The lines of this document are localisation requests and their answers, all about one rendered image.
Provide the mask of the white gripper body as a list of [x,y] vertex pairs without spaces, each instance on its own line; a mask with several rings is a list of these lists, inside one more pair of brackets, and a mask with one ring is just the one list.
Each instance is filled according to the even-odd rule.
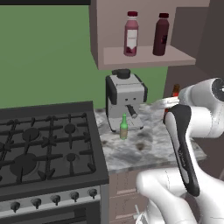
[[155,102],[156,109],[168,109],[179,104],[179,98],[177,96],[163,98]]

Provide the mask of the dark brown cabinet door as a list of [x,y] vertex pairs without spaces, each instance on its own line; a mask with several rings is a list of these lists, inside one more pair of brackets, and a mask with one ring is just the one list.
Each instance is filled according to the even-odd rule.
[[208,7],[178,7],[171,44],[196,59],[190,66],[170,66],[164,97],[174,84],[181,88],[210,78],[224,78],[224,0],[210,0]]

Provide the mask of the red bottle with dark cap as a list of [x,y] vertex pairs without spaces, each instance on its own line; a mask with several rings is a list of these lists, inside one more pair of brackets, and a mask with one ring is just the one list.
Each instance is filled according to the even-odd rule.
[[[171,97],[179,96],[179,88],[180,88],[180,85],[179,84],[175,84],[173,86],[173,90],[172,90],[172,93],[171,93]],[[166,114],[167,111],[168,111],[168,108],[166,108],[164,110],[164,114]]]

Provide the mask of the silver and black coffee machine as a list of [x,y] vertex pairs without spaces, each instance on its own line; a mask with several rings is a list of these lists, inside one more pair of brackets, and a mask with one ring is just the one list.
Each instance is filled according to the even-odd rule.
[[147,101],[148,88],[129,69],[116,69],[105,79],[106,116],[113,132],[120,130],[123,114],[126,115],[128,129],[140,130],[144,127],[138,116],[140,105]]

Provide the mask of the small green glass bottle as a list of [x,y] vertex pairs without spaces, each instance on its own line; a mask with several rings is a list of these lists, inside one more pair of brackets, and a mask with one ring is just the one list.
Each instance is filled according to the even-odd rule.
[[125,114],[122,115],[122,122],[120,124],[120,138],[122,140],[126,139],[128,135],[128,124],[127,117]]

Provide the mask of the dark red juice bottle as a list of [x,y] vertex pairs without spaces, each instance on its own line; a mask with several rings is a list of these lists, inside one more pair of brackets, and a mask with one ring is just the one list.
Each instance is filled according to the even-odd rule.
[[165,54],[166,42],[169,31],[169,14],[160,13],[159,20],[156,23],[155,38],[153,45],[153,54],[163,56]]

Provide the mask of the pink juice bottle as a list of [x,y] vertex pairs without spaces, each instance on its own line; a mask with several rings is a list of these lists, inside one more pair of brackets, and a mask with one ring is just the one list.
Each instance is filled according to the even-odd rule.
[[137,11],[127,13],[128,20],[124,29],[124,50],[126,56],[133,57],[137,55],[138,22]]

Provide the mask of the brown drawer front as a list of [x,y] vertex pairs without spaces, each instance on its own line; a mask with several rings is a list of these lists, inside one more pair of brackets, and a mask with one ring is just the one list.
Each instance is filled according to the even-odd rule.
[[126,194],[109,199],[109,224],[120,221],[133,221],[133,215],[146,208],[148,200],[140,193]]
[[109,196],[115,197],[129,193],[135,193],[136,178],[140,170],[124,171],[109,176]]

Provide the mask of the black gas stove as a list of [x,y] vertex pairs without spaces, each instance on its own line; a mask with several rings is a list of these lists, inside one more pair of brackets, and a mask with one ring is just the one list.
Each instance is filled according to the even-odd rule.
[[0,109],[0,224],[109,224],[109,174],[92,102]]

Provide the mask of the black range hood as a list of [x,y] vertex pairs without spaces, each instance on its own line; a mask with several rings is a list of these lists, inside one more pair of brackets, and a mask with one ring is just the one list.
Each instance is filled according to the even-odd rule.
[[0,0],[0,5],[90,5],[91,0]]

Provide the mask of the open brown wall cabinet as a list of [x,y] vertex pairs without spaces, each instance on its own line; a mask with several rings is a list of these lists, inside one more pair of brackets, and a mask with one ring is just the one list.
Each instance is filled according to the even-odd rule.
[[[210,0],[91,0],[88,7],[91,53],[100,70],[134,67],[193,65],[195,58],[168,39],[165,55],[152,54],[158,14],[170,14],[174,24],[177,8],[206,8]],[[137,54],[123,54],[127,13],[137,11],[139,23]]]

